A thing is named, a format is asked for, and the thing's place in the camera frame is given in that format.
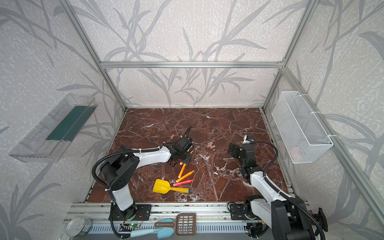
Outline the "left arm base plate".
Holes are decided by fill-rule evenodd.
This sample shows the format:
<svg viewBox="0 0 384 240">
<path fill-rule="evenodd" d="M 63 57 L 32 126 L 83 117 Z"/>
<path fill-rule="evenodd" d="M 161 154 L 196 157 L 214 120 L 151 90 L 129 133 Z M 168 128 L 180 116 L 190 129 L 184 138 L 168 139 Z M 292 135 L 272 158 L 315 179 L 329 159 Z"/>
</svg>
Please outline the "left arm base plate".
<svg viewBox="0 0 384 240">
<path fill-rule="evenodd" d="M 148 221 L 152 205 L 133 204 L 128 209 L 121 211 L 114 204 L 110 211 L 109 221 Z"/>
</svg>

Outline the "red spray bottle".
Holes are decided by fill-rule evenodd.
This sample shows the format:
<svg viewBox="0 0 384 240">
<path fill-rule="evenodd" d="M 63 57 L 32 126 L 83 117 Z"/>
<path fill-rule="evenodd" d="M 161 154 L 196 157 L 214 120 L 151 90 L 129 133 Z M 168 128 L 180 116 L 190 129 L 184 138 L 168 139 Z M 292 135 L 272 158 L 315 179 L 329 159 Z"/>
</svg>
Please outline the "red spray bottle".
<svg viewBox="0 0 384 240">
<path fill-rule="evenodd" d="M 319 208 L 317 214 L 313 213 L 312 217 L 320 224 L 324 232 L 328 232 L 328 222 L 322 208 Z"/>
</svg>

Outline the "light blue spatula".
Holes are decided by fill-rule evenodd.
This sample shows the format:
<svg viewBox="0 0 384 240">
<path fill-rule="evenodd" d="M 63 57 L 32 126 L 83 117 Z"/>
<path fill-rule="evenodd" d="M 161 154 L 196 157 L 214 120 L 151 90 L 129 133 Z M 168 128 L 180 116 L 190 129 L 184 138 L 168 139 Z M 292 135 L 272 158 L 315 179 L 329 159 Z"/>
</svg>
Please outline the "light blue spatula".
<svg viewBox="0 0 384 240">
<path fill-rule="evenodd" d="M 175 221 L 173 219 L 164 219 L 155 223 L 154 228 L 140 229 L 131 231 L 130 237 L 140 237 L 149 234 L 157 234 L 158 239 L 165 239 L 175 233 Z"/>
</svg>

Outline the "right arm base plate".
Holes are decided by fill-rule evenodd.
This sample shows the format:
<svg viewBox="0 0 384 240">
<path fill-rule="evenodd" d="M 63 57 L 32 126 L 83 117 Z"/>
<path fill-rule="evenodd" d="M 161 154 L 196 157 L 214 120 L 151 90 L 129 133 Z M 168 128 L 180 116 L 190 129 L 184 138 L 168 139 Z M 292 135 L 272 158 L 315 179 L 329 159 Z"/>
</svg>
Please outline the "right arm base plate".
<svg viewBox="0 0 384 240">
<path fill-rule="evenodd" d="M 245 214 L 245 207 L 243 203 L 229 202 L 227 204 L 227 209 L 231 215 L 231 220 L 233 221 L 246 221 L 248 218 Z"/>
</svg>

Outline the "orange marker pen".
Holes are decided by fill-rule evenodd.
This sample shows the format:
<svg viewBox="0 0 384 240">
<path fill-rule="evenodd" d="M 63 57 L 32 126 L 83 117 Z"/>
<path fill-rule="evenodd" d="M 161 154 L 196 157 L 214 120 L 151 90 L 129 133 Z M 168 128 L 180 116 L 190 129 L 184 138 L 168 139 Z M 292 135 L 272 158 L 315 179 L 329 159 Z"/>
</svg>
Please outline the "orange marker pen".
<svg viewBox="0 0 384 240">
<path fill-rule="evenodd" d="M 187 177 L 189 177 L 190 175 L 192 175 L 195 171 L 191 171 L 187 174 L 185 174 L 184 176 L 180 177 L 179 179 L 176 180 L 177 183 L 183 181 L 184 179 L 186 179 Z"/>
<path fill-rule="evenodd" d="M 179 172 L 178 178 L 181 178 L 181 177 L 183 176 L 183 173 L 184 173 L 184 171 L 185 171 L 186 166 L 187 166 L 186 164 L 183 164 L 183 165 L 182 165 L 182 168 L 181 168 L 181 170 L 180 170 L 180 172 Z"/>
<path fill-rule="evenodd" d="M 183 164 L 188 165 L 190 163 L 190 160 L 192 158 L 192 153 L 191 152 L 182 152 L 180 153 L 180 162 Z"/>
</svg>

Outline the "red marker pen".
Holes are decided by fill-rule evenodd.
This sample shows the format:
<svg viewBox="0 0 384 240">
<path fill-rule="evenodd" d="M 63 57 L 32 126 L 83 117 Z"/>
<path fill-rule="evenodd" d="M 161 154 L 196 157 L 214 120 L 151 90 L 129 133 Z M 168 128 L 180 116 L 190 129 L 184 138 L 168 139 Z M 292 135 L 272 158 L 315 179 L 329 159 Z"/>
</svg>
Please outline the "red marker pen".
<svg viewBox="0 0 384 240">
<path fill-rule="evenodd" d="M 181 182 L 174 183 L 173 186 L 174 186 L 174 187 L 179 187 L 179 186 L 183 186 L 183 185 L 190 184 L 190 183 L 192 183 L 192 182 L 194 182 L 194 181 L 195 181 L 195 180 L 181 181 Z"/>
</svg>

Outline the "yellow toy shovel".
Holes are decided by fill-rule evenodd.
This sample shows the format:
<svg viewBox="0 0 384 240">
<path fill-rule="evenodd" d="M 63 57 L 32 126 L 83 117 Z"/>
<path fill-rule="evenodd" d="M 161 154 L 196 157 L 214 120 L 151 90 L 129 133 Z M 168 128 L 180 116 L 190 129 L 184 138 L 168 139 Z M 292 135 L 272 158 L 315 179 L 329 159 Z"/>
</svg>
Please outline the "yellow toy shovel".
<svg viewBox="0 0 384 240">
<path fill-rule="evenodd" d="M 190 189 L 189 188 L 171 187 L 171 185 L 168 181 L 156 179 L 154 187 L 153 187 L 154 193 L 167 194 L 169 191 L 188 194 L 190 192 Z"/>
</svg>

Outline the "small circuit board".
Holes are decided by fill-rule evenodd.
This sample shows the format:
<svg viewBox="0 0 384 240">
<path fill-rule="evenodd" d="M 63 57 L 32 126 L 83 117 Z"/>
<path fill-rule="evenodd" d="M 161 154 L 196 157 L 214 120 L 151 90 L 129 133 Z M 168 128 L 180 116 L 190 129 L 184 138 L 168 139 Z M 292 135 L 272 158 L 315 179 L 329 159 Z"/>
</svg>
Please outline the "small circuit board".
<svg viewBox="0 0 384 240">
<path fill-rule="evenodd" d="M 123 223 L 120 225 L 120 232 L 131 232 L 133 230 L 139 230 L 141 223 Z"/>
</svg>

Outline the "clear plastic wall tray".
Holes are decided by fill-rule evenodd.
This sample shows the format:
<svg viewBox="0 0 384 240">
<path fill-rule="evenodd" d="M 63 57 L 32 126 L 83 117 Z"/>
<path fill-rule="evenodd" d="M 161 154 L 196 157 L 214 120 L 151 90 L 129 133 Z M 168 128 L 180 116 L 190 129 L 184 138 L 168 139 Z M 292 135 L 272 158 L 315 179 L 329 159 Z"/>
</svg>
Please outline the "clear plastic wall tray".
<svg viewBox="0 0 384 240">
<path fill-rule="evenodd" d="M 67 94 L 9 155 L 23 163 L 56 163 L 98 105 L 94 97 Z"/>
</svg>

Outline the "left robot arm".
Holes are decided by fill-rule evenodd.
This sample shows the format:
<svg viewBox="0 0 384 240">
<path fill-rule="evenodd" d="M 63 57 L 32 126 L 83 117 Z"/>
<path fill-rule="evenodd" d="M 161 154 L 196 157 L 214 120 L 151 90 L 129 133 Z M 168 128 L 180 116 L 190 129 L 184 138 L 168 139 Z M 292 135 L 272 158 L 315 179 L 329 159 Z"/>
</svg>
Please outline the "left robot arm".
<svg viewBox="0 0 384 240">
<path fill-rule="evenodd" d="M 131 149 L 122 146 L 99 159 L 93 165 L 91 175 L 104 186 L 112 202 L 124 213 L 132 209 L 135 203 L 129 182 L 136 169 L 160 163 L 182 162 L 187 165 L 192 157 L 193 146 L 193 140 L 186 136 L 155 148 Z"/>
</svg>

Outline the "aluminium front rail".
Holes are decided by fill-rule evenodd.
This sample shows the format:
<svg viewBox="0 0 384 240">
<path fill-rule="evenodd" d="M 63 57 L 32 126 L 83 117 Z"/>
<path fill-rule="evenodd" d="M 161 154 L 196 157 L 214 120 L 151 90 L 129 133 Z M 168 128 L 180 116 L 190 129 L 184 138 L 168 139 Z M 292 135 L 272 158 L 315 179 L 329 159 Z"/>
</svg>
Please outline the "aluminium front rail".
<svg viewBox="0 0 384 240">
<path fill-rule="evenodd" d="M 253 225 L 266 225 L 261 219 L 248 218 L 246 221 L 233 221 L 225 202 L 196 202 L 196 203 L 138 203 L 137 205 L 152 205 L 148 221 L 114 221 L 117 232 L 120 232 L 120 225 L 123 223 L 141 223 L 140 229 L 154 228 L 155 223 L 164 219 L 176 220 L 180 213 L 196 213 L 196 233 L 202 234 L 244 234 Z M 110 225 L 110 204 L 109 203 L 85 203 L 72 204 L 62 224 L 64 232 L 67 224 L 76 217 L 92 220 L 92 234 L 113 233 Z"/>
</svg>

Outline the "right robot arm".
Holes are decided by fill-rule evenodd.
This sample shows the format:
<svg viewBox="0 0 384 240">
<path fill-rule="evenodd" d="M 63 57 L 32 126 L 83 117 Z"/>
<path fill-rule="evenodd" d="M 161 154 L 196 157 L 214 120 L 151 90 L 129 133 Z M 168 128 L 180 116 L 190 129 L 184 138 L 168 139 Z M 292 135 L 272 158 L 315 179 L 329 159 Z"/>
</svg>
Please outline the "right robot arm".
<svg viewBox="0 0 384 240">
<path fill-rule="evenodd" d="M 245 201 L 246 215 L 262 220 L 276 240 L 314 240 L 316 236 L 324 240 L 328 223 L 322 210 L 316 215 L 310 214 L 302 199 L 294 198 L 279 188 L 267 175 L 279 156 L 277 147 L 271 146 L 274 157 L 265 168 L 261 168 L 255 160 L 256 144 L 248 140 L 241 146 L 230 143 L 227 151 L 232 158 L 240 160 L 242 176 L 260 193 Z"/>
</svg>

